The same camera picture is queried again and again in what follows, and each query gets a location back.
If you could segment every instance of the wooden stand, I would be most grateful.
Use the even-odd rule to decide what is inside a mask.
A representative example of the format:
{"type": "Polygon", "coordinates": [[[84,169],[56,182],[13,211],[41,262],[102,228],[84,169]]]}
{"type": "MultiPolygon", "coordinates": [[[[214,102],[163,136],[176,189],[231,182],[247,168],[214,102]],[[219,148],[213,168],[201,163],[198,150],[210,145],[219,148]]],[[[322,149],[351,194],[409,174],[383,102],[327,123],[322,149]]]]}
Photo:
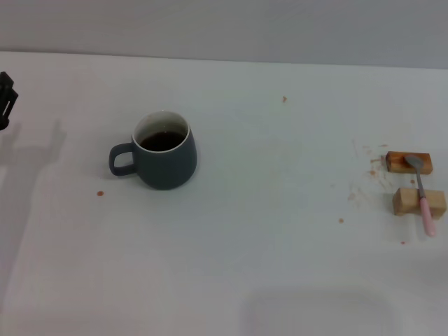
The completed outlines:
{"type": "MultiPolygon", "coordinates": [[[[445,193],[439,190],[425,190],[426,199],[434,219],[439,219],[447,210],[445,193]]],[[[421,214],[419,191],[413,188],[399,188],[393,196],[393,212],[397,216],[421,214]]]]}
{"type": "Polygon", "coordinates": [[[428,153],[388,152],[386,155],[387,170],[390,173],[415,174],[415,169],[405,160],[406,155],[415,155],[423,160],[421,174],[429,175],[433,171],[433,163],[428,153]]]}

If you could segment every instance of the coffee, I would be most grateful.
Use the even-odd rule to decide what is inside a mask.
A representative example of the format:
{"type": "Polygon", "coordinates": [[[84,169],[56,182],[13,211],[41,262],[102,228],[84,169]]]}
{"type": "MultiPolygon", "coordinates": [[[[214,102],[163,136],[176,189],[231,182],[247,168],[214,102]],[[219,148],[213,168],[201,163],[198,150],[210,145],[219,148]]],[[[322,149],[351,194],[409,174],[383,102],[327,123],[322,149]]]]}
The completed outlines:
{"type": "Polygon", "coordinates": [[[175,132],[159,132],[145,138],[140,146],[148,151],[164,152],[179,146],[185,137],[175,132]]]}

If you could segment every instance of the mug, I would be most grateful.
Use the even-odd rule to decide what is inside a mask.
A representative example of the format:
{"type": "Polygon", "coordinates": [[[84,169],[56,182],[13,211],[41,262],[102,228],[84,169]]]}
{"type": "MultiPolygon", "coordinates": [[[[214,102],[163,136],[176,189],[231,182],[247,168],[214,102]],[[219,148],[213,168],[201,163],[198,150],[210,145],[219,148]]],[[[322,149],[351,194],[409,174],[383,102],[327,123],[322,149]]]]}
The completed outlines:
{"type": "Polygon", "coordinates": [[[179,114],[168,111],[145,116],[135,127],[132,142],[117,145],[109,153],[112,174],[136,173],[148,186],[158,190],[184,184],[195,172],[196,164],[196,146],[190,125],[179,114]],[[166,140],[164,136],[170,134],[181,141],[173,148],[167,147],[170,146],[169,141],[163,142],[166,140]],[[146,145],[144,148],[142,144],[152,144],[152,147],[146,145]],[[127,152],[132,152],[134,163],[116,167],[115,158],[127,152]]]}

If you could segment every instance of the background wall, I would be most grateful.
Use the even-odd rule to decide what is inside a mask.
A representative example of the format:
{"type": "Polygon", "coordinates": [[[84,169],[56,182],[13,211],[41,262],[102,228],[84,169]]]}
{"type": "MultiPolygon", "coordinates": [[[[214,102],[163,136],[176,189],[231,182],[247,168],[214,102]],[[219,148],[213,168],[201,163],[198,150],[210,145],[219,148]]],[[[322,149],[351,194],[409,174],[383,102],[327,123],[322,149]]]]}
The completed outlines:
{"type": "Polygon", "coordinates": [[[3,0],[0,50],[448,69],[446,0],[3,0]]]}

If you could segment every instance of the white table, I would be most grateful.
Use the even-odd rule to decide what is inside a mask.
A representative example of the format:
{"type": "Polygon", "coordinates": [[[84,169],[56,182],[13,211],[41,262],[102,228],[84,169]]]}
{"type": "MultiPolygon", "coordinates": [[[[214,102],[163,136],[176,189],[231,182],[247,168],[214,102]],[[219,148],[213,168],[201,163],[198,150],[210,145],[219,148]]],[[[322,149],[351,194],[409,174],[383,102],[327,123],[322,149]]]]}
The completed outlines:
{"type": "Polygon", "coordinates": [[[423,184],[448,189],[447,71],[8,52],[0,71],[20,95],[5,335],[446,335],[446,219],[429,239],[394,216],[414,177],[370,161],[429,152],[423,184]],[[192,180],[112,176],[110,148],[162,109],[192,125],[192,180]]]}

